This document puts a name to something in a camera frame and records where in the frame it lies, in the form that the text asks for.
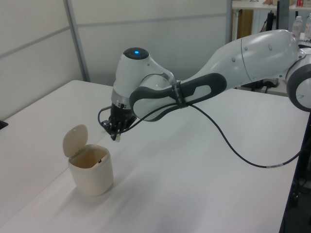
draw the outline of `wall seam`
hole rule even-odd
[[[72,40],[76,49],[81,74],[83,77],[83,80],[86,82],[90,82],[89,73],[86,65],[86,59],[83,53],[82,43],[79,36],[79,31],[77,27],[77,23],[74,17],[73,7],[71,0],[64,0],[64,6],[67,13],[67,18],[69,22],[69,27],[72,35]]]
[[[43,37],[41,37],[41,38],[39,38],[39,39],[33,40],[33,41],[31,41],[31,42],[29,42],[29,43],[27,43],[27,44],[24,44],[24,45],[19,46],[19,47],[15,48],[15,49],[12,49],[12,50],[7,51],[7,52],[5,52],[5,53],[3,53],[3,54],[0,54],[0,59],[1,59],[1,58],[4,58],[4,57],[7,57],[7,56],[9,56],[9,55],[11,55],[11,54],[13,54],[13,53],[16,53],[16,52],[18,52],[18,51],[21,51],[21,50],[23,50],[23,49],[25,49],[25,48],[27,48],[27,47],[29,47],[29,46],[31,46],[31,45],[34,45],[34,44],[36,44],[36,43],[41,42],[41,41],[43,41],[43,40],[46,40],[46,39],[48,39],[48,38],[50,38],[50,37],[52,37],[52,36],[55,36],[55,35],[60,34],[60,33],[62,33],[62,32],[65,32],[65,31],[67,31],[68,29],[69,29],[69,26],[64,27],[64,28],[62,28],[62,29],[60,29],[60,30],[57,30],[57,31],[53,32],[53,33],[50,33],[50,34],[48,34],[48,35],[45,35],[45,36],[43,36]]]

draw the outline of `black cable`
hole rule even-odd
[[[159,108],[157,108],[157,109],[151,111],[150,113],[148,113],[147,115],[145,115],[143,118],[141,118],[141,119],[140,119],[137,123],[135,123],[133,126],[131,126],[130,128],[124,130],[122,133],[131,130],[132,128],[134,128],[135,126],[137,126],[139,123],[141,123],[144,119],[146,119],[148,116],[150,116],[151,114],[153,114],[153,113],[155,113],[155,112],[157,112],[157,111],[159,111],[159,110],[161,110],[161,109],[163,109],[163,108],[166,108],[166,107],[169,107],[169,106],[173,106],[173,105],[176,105],[176,103],[166,104],[166,105],[164,105],[164,106],[162,106],[162,107],[159,107]],[[226,138],[226,136],[224,135],[224,133],[223,133],[223,131],[221,130],[221,128],[218,126],[218,124],[217,124],[207,113],[205,113],[203,110],[201,110],[200,108],[198,108],[198,107],[196,107],[196,106],[194,106],[194,105],[192,105],[192,104],[189,104],[189,106],[192,107],[192,108],[195,108],[196,110],[198,110],[199,112],[201,112],[203,115],[205,115],[205,116],[216,126],[216,128],[218,129],[218,131],[220,132],[220,134],[223,136],[224,140],[226,141],[226,143],[228,144],[228,146],[231,148],[231,150],[232,150],[240,159],[242,159],[243,161],[245,161],[246,163],[248,163],[248,164],[250,164],[250,165],[252,165],[252,166],[256,166],[256,167],[260,167],[260,168],[275,168],[275,167],[284,166],[284,165],[286,165],[286,164],[289,164],[291,161],[293,161],[295,158],[297,158],[297,157],[300,155],[300,153],[301,153],[303,150],[305,150],[306,147],[307,147],[307,145],[311,142],[311,137],[310,137],[310,138],[308,139],[308,141],[306,142],[306,144],[304,145],[304,147],[303,147],[293,158],[289,159],[288,161],[286,161],[286,162],[284,162],[284,163],[282,163],[282,164],[277,164],[277,165],[272,165],[272,166],[257,165],[257,164],[254,164],[254,163],[249,162],[248,160],[244,159],[239,153],[236,152],[236,150],[231,146],[231,144],[230,144],[229,141],[227,140],[227,138]],[[108,107],[108,108],[103,108],[103,109],[101,109],[101,110],[99,111],[99,113],[98,113],[98,122],[99,122],[99,124],[100,124],[102,127],[104,127],[104,126],[103,126],[103,123],[100,121],[100,114],[101,114],[101,112],[103,112],[103,111],[105,111],[105,110],[107,110],[107,109],[109,109],[109,108],[110,108],[110,107]]]
[[[135,123],[134,125],[132,125],[130,128],[123,130],[121,133],[124,133],[124,132],[127,132],[127,131],[131,130],[132,128],[134,128],[135,126],[137,126],[139,123],[141,123],[144,119],[146,119],[148,116],[150,116],[151,114],[153,114],[153,113],[155,113],[155,112],[157,112],[157,111],[159,111],[159,110],[161,110],[161,109],[163,109],[163,108],[166,108],[166,107],[169,107],[169,106],[173,106],[173,105],[176,105],[176,103],[166,104],[166,105],[164,105],[164,106],[162,106],[162,107],[159,107],[159,108],[157,108],[157,109],[151,111],[150,113],[148,113],[147,115],[145,115],[143,118],[141,118],[137,123]],[[111,108],[111,107],[103,108],[103,109],[101,109],[101,110],[99,111],[99,113],[98,113],[97,120],[98,120],[98,123],[99,123],[103,128],[104,128],[104,126],[103,126],[103,123],[102,123],[101,120],[100,120],[100,115],[101,115],[101,113],[102,113],[103,111],[105,111],[105,110],[107,110],[107,109],[110,109],[110,108]]]
[[[227,140],[227,138],[225,137],[223,131],[220,129],[220,127],[217,125],[217,123],[207,114],[205,113],[203,110],[201,110],[200,108],[190,104],[189,106],[191,106],[192,108],[195,108],[196,110],[198,110],[199,112],[201,112],[203,115],[205,115],[215,126],[216,128],[218,129],[218,131],[221,133],[221,135],[223,136],[225,142],[228,144],[228,146],[232,149],[232,151],[240,158],[242,159],[243,161],[247,162],[248,164],[252,165],[252,166],[256,166],[256,167],[260,167],[260,168],[275,168],[275,167],[279,167],[279,166],[284,166],[286,164],[289,164],[291,161],[293,161],[295,158],[297,158],[301,152],[303,150],[305,150],[305,148],[307,147],[307,145],[311,142],[311,137],[308,139],[308,141],[306,142],[306,144],[304,145],[304,147],[293,157],[291,158],[290,160],[282,163],[282,164],[277,164],[277,165],[272,165],[272,166],[262,166],[262,165],[257,165],[257,164],[254,164],[252,162],[249,162],[248,160],[244,159],[239,153],[236,152],[236,150],[231,146],[231,144],[229,143],[229,141]]]
[[[166,108],[166,107],[173,106],[173,105],[176,105],[176,103],[169,103],[169,104],[166,104],[166,105],[164,105],[164,106],[162,106],[162,107],[159,107],[159,108],[157,108],[157,109],[151,111],[151,112],[148,113],[146,116],[144,116],[143,118],[141,118],[137,123],[135,123],[134,125],[132,125],[130,128],[124,130],[123,132],[127,132],[127,131],[131,130],[132,128],[134,128],[135,126],[137,126],[139,123],[141,123],[144,119],[146,119],[148,116],[150,116],[151,114],[153,114],[153,113],[155,113],[155,112],[161,110],[162,108]]]

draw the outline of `bottle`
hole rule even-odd
[[[308,40],[311,39],[311,13],[310,13],[309,18],[307,19],[307,23],[306,23],[305,39],[308,39]]]
[[[294,21],[293,30],[292,30],[293,37],[296,40],[300,40],[301,27],[302,27],[301,16],[297,16],[296,20]]]

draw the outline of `white table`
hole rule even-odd
[[[107,92],[101,101],[103,106],[110,104],[111,87],[76,84],[63,88],[83,91],[94,101],[97,92]],[[216,120],[240,154],[263,165],[279,164],[300,150],[309,116],[286,97],[235,89],[197,106]],[[74,124],[93,125],[95,118]],[[58,132],[60,141],[66,131]],[[59,170],[60,175],[7,221],[0,233],[279,230],[297,160],[274,169],[252,167],[229,149],[212,123],[195,109],[142,122],[121,135],[119,143],[106,134],[98,145],[107,147],[112,156],[114,187],[109,192],[85,197],[70,171]],[[60,149],[57,159],[57,164],[67,166]],[[45,173],[42,169],[37,176],[44,179]]]
[[[110,87],[72,81],[8,118],[0,130],[0,227],[68,168],[63,138],[85,124],[89,143],[106,133],[97,123]]]

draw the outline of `floor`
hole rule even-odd
[[[292,199],[285,211],[285,230],[281,226],[280,233],[311,233],[311,182],[308,181],[298,191],[298,198]]]

